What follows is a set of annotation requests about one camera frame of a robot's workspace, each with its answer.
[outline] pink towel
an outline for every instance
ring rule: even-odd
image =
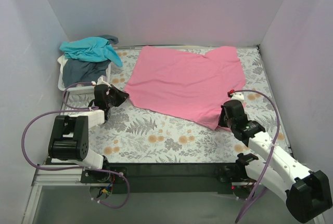
[[[124,90],[138,108],[216,129],[227,92],[244,85],[235,47],[200,55],[145,46]]]

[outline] wall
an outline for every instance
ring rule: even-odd
[[[23,129],[40,113],[58,109],[56,58],[67,39],[47,0],[0,0],[0,223],[21,223],[35,169],[21,154]],[[28,134],[34,162],[47,155],[53,117]]]
[[[107,33],[123,46],[253,46],[282,1],[49,0],[70,40]]]
[[[331,183],[333,0],[284,0],[261,44],[295,156]],[[333,210],[324,214],[333,223]]]

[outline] blue towel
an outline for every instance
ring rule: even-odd
[[[65,57],[68,59],[87,62],[111,60],[116,66],[123,66],[118,54],[109,45],[109,41],[101,37],[89,37],[74,42],[65,41],[62,42],[60,50],[65,53]]]

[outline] floral tablecloth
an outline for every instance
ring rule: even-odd
[[[213,48],[180,49],[205,54]],[[112,64],[110,83],[123,90],[129,80],[140,49],[117,53],[123,67]],[[255,89],[271,96],[262,61],[256,48],[237,49],[246,77],[245,89]],[[85,107],[93,94],[69,95],[68,103]],[[245,94],[245,111],[274,136],[276,119],[272,106],[259,94]],[[210,130],[194,122],[134,107],[129,100],[110,109],[109,120],[89,130],[89,145],[110,162],[119,163],[207,163],[234,162],[240,152],[250,150],[223,129]],[[277,140],[288,151],[288,141],[280,129]]]

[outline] purple cable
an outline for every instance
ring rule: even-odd
[[[274,136],[274,138],[272,140],[272,144],[275,144],[277,136],[278,136],[279,131],[280,131],[280,118],[279,118],[279,114],[277,112],[277,108],[276,108],[274,102],[267,95],[265,95],[264,93],[261,93],[259,91],[256,91],[256,90],[247,90],[247,89],[244,89],[244,90],[236,90],[234,92],[235,93],[242,93],[242,92],[258,93],[258,94],[262,95],[263,97],[265,97],[266,99],[268,99],[268,101],[272,104],[273,109],[274,109],[275,114],[276,114],[276,123],[277,123],[277,130],[276,130],[275,136]],[[260,176],[259,176],[256,184],[254,185],[253,189],[251,190],[249,197],[246,199],[243,207],[241,208],[241,210],[240,210],[240,212],[239,212],[239,214],[238,214],[238,216],[237,216],[237,218],[235,220],[235,223],[237,223],[244,216],[244,214],[247,212],[247,210],[252,206],[252,204],[255,201],[257,201],[257,199],[259,197],[261,197],[266,192],[266,189],[264,189],[253,201],[251,200],[252,197],[253,197],[253,195],[254,195],[254,193],[255,193],[255,191],[256,191],[256,189],[258,188],[258,186],[259,186],[262,178],[264,177],[264,174],[265,174],[265,172],[266,172],[266,170],[268,168],[268,165],[269,165],[269,163],[271,161],[271,158],[273,156],[273,152],[274,152],[274,146],[271,147],[271,151],[270,151],[270,153],[269,153],[269,155],[267,157],[267,161],[265,163],[265,166],[264,166],[264,168],[263,168],[263,170],[262,170],[262,172],[261,172],[261,174],[260,174]]]
[[[63,92],[63,102],[64,104],[67,106],[67,107],[70,107],[70,108],[74,108],[74,107],[71,107],[69,105],[67,105],[65,103],[65,95],[66,95],[66,91],[68,88],[74,86],[74,85],[78,85],[78,84],[84,84],[84,83],[76,83],[76,84],[73,84],[73,85],[70,85],[69,87],[67,87],[65,89],[65,91]],[[90,111],[91,109],[90,108],[74,108],[74,110],[64,110],[64,111],[50,111],[50,112],[46,112],[46,113],[43,113],[37,117],[35,117],[33,120],[31,120],[27,126],[25,127],[24,131],[23,131],[23,134],[22,134],[22,138],[21,138],[21,149],[22,149],[22,153],[23,153],[23,156],[25,158],[25,160],[34,168],[36,169],[40,169],[40,170],[47,170],[47,171],[59,171],[59,170],[67,170],[67,169],[74,169],[74,168],[84,168],[82,166],[70,166],[70,167],[66,167],[66,168],[44,168],[40,165],[37,165],[37,164],[34,164],[28,157],[27,155],[27,152],[25,150],[25,136],[28,132],[28,129],[29,127],[35,122],[37,121],[38,119],[44,117],[44,116],[47,116],[47,115],[50,115],[50,114],[55,114],[55,113],[67,113],[67,112],[86,112],[86,111]],[[121,208],[122,206],[124,206],[127,201],[129,200],[129,197],[130,197],[130,184],[129,184],[129,181],[126,179],[126,177],[124,177],[123,175],[117,173],[117,172],[114,172],[114,171],[111,171],[111,170],[105,170],[105,169],[97,169],[97,168],[90,168],[89,170],[94,170],[94,171],[98,171],[98,172],[103,172],[103,173],[111,173],[111,174],[114,174],[114,175],[117,175],[117,176],[120,176],[124,179],[124,181],[126,182],[126,185],[127,185],[127,196],[124,200],[124,202],[122,204],[120,204],[119,206],[112,206],[108,203],[105,203],[105,202],[102,202],[102,201],[99,201],[98,199],[94,198],[94,200],[96,200],[97,202],[99,203],[102,203],[103,205],[105,206],[108,206],[110,208],[114,208],[114,209],[117,209],[117,208]]]
[[[91,82],[78,82],[78,83],[74,83],[68,87],[66,87],[66,89],[63,91],[62,93],[62,102],[64,103],[65,106],[67,106],[68,108],[72,108],[72,109],[75,109],[75,110],[85,110],[85,109],[89,109],[89,107],[83,107],[83,108],[80,108],[80,107],[74,107],[74,106],[70,106],[69,104],[66,103],[66,93],[67,93],[67,90],[71,87],[74,87],[76,85],[93,85]],[[91,107],[92,110],[97,110],[98,107],[94,106],[94,107]]]

